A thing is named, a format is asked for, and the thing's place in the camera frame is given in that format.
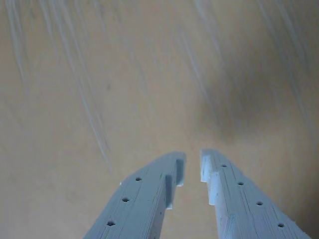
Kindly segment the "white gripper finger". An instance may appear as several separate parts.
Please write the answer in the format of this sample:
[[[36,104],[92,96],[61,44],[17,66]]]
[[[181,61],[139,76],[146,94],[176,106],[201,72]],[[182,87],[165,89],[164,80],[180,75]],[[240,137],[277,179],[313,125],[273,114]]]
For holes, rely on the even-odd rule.
[[[170,152],[128,176],[112,195],[86,239],[158,239],[175,189],[184,184],[186,155]]]
[[[220,152],[203,149],[201,181],[215,207],[220,239],[307,239],[309,235],[285,215],[240,169]]]

